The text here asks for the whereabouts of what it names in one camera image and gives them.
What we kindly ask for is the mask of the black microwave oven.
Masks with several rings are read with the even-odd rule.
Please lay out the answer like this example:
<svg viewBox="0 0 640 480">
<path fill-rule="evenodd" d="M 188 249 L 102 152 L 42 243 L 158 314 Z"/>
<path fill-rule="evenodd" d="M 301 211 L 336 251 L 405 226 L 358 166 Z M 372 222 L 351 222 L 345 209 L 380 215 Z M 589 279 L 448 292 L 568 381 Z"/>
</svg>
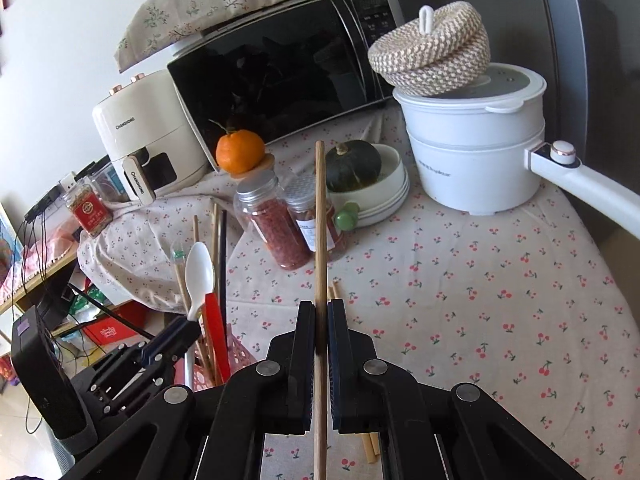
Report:
<svg viewBox="0 0 640 480">
<path fill-rule="evenodd" d="M 403 21 L 398 0 L 291 0 L 183 49 L 168 72 L 209 165 L 230 129 L 270 144 L 389 99 L 368 50 Z"/>
</svg>

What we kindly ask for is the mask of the disposable chopsticks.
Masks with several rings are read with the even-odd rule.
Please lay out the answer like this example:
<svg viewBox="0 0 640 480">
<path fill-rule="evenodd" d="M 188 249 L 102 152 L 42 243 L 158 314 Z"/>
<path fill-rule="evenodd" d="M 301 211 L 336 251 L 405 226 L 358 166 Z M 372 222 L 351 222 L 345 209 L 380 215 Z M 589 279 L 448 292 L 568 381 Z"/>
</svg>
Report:
<svg viewBox="0 0 640 480">
<path fill-rule="evenodd" d="M 189 252 L 187 252 L 184 249 L 183 244 L 181 242 L 173 242 L 170 246 L 170 254 L 171 254 L 172 264 L 174 265 L 178 289 L 181 295 L 184 312 L 186 312 L 187 314 L 191 305 L 191 300 L 190 300 L 188 291 L 186 290 L 186 282 L 184 281 L 184 266 L 186 265 L 186 257 L 189 255 Z M 198 322 L 200 322 L 200 326 L 201 326 L 201 332 L 202 332 L 201 344 L 203 349 L 204 334 L 203 334 L 203 324 L 200 321 L 200 317 L 198 317 Z"/>
</svg>

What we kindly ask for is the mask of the red plastic spoon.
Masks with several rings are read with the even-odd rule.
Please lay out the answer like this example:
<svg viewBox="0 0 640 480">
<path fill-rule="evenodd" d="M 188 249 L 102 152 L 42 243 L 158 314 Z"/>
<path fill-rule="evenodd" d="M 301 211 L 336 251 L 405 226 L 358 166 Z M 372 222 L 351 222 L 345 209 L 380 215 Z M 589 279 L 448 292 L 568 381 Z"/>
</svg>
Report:
<svg viewBox="0 0 640 480">
<path fill-rule="evenodd" d="M 225 384 L 231 376 L 231 370 L 227 338 L 224 336 L 218 299 L 214 292 L 205 295 L 203 318 L 206 325 L 207 341 L 215 357 L 216 370 L 220 381 Z"/>
</svg>

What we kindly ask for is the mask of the glass jar red goji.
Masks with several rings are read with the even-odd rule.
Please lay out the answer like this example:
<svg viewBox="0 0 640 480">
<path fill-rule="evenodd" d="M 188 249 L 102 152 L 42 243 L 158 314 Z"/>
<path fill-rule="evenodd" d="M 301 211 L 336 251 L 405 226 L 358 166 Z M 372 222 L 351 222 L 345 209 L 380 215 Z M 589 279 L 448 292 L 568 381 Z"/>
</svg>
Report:
<svg viewBox="0 0 640 480">
<path fill-rule="evenodd" d="M 311 258 L 297 223 L 281 197 L 278 176 L 257 170 L 236 186 L 233 205 L 244 228 L 252 228 L 280 268 L 296 270 Z"/>
</svg>

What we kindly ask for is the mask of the white stacked bowls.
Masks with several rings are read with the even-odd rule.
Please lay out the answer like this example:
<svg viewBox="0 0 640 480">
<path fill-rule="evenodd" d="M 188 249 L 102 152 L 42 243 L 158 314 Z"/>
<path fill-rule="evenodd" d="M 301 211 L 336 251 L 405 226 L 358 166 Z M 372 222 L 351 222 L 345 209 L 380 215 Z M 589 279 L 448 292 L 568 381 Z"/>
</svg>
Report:
<svg viewBox="0 0 640 480">
<path fill-rule="evenodd" d="M 375 184 L 360 190 L 333 193 L 329 192 L 335 213 L 344 203 L 359 205 L 358 228 L 373 226 L 390 218 L 404 203 L 409 194 L 408 171 L 394 148 L 384 144 L 373 144 L 382 157 L 382 170 Z"/>
</svg>

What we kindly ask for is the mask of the cherry print tablecloth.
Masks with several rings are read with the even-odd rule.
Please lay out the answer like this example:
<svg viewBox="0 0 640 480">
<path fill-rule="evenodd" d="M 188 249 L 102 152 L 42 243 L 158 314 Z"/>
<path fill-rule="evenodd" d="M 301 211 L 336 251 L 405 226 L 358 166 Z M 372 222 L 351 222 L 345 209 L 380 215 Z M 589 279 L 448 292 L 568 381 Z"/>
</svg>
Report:
<svg viewBox="0 0 640 480">
<path fill-rule="evenodd" d="M 314 144 L 363 138 L 401 154 L 405 203 L 347 233 L 328 279 L 349 327 L 418 382 L 480 386 L 587 479 L 639 479 L 639 330 L 596 244 L 565 195 L 543 183 L 529 202 L 492 217 L 440 206 L 422 190 L 399 106 L 356 113 L 289 136 L 268 151 L 279 177 L 314 169 Z M 105 295 L 183 310 L 172 245 L 189 250 L 193 217 L 210 247 L 213 200 L 228 208 L 227 309 L 252 356 L 295 325 L 314 299 L 314 262 L 283 270 L 253 229 L 241 235 L 228 174 L 116 206 L 78 263 Z"/>
</svg>

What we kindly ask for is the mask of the black chopstick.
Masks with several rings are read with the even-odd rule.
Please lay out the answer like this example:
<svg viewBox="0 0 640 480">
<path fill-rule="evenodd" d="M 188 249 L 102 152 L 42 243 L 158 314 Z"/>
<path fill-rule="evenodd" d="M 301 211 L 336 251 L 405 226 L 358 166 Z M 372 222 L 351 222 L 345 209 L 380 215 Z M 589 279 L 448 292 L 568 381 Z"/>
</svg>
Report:
<svg viewBox="0 0 640 480">
<path fill-rule="evenodd" d="M 218 214 L 218 301 L 224 336 L 227 337 L 227 211 Z"/>
</svg>

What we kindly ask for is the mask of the plastic jar dried fruit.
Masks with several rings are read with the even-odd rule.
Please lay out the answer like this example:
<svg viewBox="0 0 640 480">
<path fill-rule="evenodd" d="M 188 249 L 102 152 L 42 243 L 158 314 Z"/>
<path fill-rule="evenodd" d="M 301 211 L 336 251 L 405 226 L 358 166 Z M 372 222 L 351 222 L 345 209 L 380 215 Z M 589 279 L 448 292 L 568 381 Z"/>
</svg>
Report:
<svg viewBox="0 0 640 480">
<path fill-rule="evenodd" d="M 297 224 L 309 250 L 315 252 L 316 245 L 316 178 L 313 174 L 292 177 L 284 188 L 284 200 L 288 212 Z M 346 252 L 343 232 L 334 222 L 335 207 L 326 199 L 326 258 L 335 261 Z"/>
</svg>

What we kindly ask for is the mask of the cream air fryer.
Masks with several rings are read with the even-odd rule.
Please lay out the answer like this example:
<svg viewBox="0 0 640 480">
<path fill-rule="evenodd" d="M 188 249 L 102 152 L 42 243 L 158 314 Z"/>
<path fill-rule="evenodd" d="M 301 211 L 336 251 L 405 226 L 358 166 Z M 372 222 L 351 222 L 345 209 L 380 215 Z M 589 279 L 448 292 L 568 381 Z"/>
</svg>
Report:
<svg viewBox="0 0 640 480">
<path fill-rule="evenodd" d="M 152 204 L 206 174 L 208 160 L 168 70 L 111 88 L 92 119 L 130 200 Z"/>
</svg>

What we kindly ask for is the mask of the green jade ornament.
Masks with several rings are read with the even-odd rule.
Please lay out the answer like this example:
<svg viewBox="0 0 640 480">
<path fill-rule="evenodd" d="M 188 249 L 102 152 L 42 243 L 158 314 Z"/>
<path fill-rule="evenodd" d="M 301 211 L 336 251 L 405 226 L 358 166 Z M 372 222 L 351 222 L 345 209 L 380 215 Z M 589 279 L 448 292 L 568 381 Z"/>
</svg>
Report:
<svg viewBox="0 0 640 480">
<path fill-rule="evenodd" d="M 360 208 L 357 203 L 344 203 L 342 208 L 335 214 L 335 225 L 343 232 L 353 231 L 358 226 L 359 211 Z"/>
</svg>

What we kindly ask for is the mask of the dark green squash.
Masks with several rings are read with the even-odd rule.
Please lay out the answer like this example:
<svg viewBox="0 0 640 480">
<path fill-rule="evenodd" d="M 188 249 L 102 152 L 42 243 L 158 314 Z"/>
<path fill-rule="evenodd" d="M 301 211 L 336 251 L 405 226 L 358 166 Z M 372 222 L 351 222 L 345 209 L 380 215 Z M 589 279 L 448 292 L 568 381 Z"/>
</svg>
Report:
<svg viewBox="0 0 640 480">
<path fill-rule="evenodd" d="M 333 193 L 346 193 L 375 184 L 382 170 L 382 157 L 369 142 L 351 140 L 326 153 L 326 186 Z"/>
</svg>

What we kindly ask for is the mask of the pink perforated utensil basket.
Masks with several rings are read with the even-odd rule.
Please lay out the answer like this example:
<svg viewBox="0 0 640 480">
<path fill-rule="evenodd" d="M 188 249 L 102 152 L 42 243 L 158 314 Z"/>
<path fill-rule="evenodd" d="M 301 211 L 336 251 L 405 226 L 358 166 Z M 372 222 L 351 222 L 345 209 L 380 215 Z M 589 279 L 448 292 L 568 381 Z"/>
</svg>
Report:
<svg viewBox="0 0 640 480">
<path fill-rule="evenodd" d="M 231 333 L 231 326 L 227 328 L 227 339 L 224 339 L 221 330 L 206 328 L 203 350 L 198 350 L 195 356 L 195 391 L 221 386 L 234 373 L 257 362 L 254 354 L 242 344 L 242 340 Z"/>
</svg>

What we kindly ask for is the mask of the orange tangerine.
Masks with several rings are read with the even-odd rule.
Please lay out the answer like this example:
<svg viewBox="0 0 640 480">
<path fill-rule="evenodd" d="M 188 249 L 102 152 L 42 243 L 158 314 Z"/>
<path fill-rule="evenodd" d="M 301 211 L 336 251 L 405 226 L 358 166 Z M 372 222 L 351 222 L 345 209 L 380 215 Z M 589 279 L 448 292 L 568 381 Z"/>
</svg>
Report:
<svg viewBox="0 0 640 480">
<path fill-rule="evenodd" d="M 265 142 L 257 133 L 224 127 L 213 119 L 210 122 L 224 130 L 215 148 L 215 160 L 219 168 L 228 174 L 245 174 L 266 156 Z"/>
</svg>

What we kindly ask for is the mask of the white electric cooking pot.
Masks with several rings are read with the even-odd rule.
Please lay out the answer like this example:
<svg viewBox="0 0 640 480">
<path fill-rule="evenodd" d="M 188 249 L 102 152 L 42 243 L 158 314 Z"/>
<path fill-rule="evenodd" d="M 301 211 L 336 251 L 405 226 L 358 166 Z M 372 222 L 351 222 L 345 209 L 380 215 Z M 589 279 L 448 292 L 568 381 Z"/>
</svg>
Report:
<svg viewBox="0 0 640 480">
<path fill-rule="evenodd" d="M 422 188 L 446 207 L 491 216 L 526 203 L 548 180 L 638 234 L 638 194 L 584 165 L 573 144 L 544 137 L 546 90 L 532 70 L 492 63 L 442 96 L 395 91 Z"/>
</svg>

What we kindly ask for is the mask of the white plastic spoon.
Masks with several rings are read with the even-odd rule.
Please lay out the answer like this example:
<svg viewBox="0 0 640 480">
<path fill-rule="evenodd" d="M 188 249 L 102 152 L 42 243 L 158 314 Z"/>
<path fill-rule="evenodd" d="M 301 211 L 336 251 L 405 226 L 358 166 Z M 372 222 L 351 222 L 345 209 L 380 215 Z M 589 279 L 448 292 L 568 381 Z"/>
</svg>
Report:
<svg viewBox="0 0 640 480">
<path fill-rule="evenodd" d="M 207 246 L 203 242 L 195 242 L 186 257 L 184 281 L 191 300 L 186 318 L 189 322 L 200 324 L 198 317 L 201 308 L 204 307 L 206 296 L 211 294 L 215 288 L 215 269 L 212 256 L 209 255 Z M 184 379 L 186 385 L 191 389 L 194 388 L 195 348 L 198 348 L 206 372 L 209 367 L 209 358 L 207 351 L 202 349 L 201 338 L 202 336 L 198 336 L 195 344 L 189 348 L 184 358 Z"/>
</svg>

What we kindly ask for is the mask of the red label spice jar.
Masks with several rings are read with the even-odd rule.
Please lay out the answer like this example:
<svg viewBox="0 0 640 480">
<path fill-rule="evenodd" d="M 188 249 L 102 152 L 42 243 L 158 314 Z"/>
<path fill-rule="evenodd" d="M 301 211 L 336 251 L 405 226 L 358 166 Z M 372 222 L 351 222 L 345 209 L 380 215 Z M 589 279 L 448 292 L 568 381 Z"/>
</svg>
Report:
<svg viewBox="0 0 640 480">
<path fill-rule="evenodd" d="M 113 220 L 99 194 L 85 182 L 77 182 L 64 197 L 67 208 L 91 237 L 97 237 Z"/>
</svg>

